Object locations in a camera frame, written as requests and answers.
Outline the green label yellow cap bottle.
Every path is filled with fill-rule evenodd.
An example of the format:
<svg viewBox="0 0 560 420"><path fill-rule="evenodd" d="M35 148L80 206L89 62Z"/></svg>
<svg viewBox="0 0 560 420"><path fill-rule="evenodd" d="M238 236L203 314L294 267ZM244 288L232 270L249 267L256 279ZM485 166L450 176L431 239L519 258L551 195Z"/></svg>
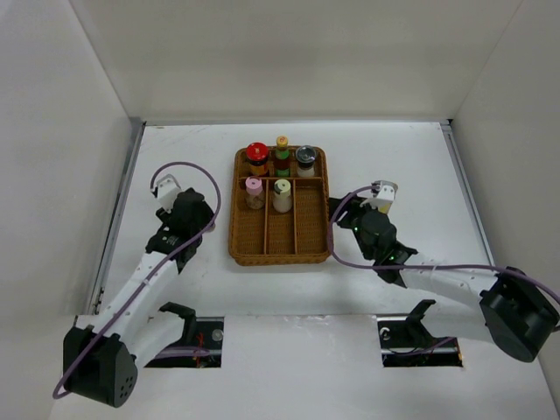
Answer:
<svg viewBox="0 0 560 420"><path fill-rule="evenodd" d="M291 175L289 140L287 136L279 136L276 139L274 168L277 178L287 178Z"/></svg>

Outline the yellow lid spice jar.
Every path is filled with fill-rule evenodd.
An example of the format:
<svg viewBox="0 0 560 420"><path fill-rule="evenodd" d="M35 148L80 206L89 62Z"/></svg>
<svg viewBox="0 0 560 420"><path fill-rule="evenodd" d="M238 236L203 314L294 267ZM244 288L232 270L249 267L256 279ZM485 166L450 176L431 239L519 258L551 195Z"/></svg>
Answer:
<svg viewBox="0 0 560 420"><path fill-rule="evenodd" d="M291 182L288 179L278 179L273 185L273 207L280 214L288 213L292 208Z"/></svg>

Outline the pink lid spice jar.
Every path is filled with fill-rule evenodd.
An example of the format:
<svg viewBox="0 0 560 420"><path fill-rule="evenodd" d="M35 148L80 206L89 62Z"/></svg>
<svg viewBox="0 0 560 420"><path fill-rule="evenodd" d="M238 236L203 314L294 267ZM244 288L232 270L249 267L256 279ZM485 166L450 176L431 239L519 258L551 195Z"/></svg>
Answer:
<svg viewBox="0 0 560 420"><path fill-rule="evenodd" d="M263 181L255 176L245 180L246 204L250 209L260 210L265 205L265 191Z"/></svg>

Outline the red lid sauce jar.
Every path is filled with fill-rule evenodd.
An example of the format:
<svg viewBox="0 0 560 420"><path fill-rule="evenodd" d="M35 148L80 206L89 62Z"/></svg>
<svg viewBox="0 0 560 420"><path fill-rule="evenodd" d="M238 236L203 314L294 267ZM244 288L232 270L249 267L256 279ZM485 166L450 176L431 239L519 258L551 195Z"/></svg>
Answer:
<svg viewBox="0 0 560 420"><path fill-rule="evenodd" d="M257 177L267 177L270 174L269 147L264 143L254 142L248 145L245 152L250 173Z"/></svg>

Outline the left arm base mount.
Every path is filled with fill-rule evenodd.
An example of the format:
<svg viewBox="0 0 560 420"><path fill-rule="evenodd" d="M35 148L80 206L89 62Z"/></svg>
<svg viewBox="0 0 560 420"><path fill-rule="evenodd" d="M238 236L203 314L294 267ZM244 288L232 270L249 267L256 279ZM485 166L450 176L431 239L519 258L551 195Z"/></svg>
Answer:
<svg viewBox="0 0 560 420"><path fill-rule="evenodd" d="M163 305L160 311L181 319L181 335L155 356L147 368L221 367L224 318L201 318L194 309L175 303Z"/></svg>

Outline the grey lid white shaker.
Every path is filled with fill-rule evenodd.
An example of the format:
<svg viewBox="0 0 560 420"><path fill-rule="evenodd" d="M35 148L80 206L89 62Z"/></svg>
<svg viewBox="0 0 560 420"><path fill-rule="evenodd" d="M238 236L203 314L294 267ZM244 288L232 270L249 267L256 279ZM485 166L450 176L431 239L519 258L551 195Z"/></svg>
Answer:
<svg viewBox="0 0 560 420"><path fill-rule="evenodd" d="M318 153L310 145L297 148L295 158L297 160L297 175L301 178L311 178L316 175L315 163Z"/></svg>

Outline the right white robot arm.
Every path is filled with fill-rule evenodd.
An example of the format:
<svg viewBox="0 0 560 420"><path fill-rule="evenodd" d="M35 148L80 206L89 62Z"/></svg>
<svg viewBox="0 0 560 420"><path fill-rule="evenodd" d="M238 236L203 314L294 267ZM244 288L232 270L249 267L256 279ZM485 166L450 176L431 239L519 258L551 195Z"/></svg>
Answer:
<svg viewBox="0 0 560 420"><path fill-rule="evenodd" d="M531 362L559 330L558 295L516 268L437 263L396 238L389 217L362 197L330 198L329 226L352 232L360 252L382 281L427 291L454 302L447 311L423 301L405 320L408 340L426 346L442 338L467 338L496 345L503 353Z"/></svg>

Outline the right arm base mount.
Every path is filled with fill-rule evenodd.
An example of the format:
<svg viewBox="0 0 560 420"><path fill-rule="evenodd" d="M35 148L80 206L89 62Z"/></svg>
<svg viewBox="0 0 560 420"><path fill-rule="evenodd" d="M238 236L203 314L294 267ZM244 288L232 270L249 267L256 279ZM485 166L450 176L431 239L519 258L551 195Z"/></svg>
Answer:
<svg viewBox="0 0 560 420"><path fill-rule="evenodd" d="M456 338L434 337L422 324L425 313L436 303L424 299L411 312L377 318L381 363L385 368L462 368Z"/></svg>

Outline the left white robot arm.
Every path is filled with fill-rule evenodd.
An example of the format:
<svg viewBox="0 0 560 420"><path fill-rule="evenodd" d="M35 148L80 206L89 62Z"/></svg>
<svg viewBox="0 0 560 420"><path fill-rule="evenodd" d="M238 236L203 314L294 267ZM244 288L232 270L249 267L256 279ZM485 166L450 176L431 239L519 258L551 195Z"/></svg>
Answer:
<svg viewBox="0 0 560 420"><path fill-rule="evenodd" d="M173 188L156 216L133 275L97 316L76 323L63 340L63 375L53 391L76 394L119 408L136 386L138 371L171 343L188 348L196 339L195 311L166 296L195 256L216 215L203 194Z"/></svg>

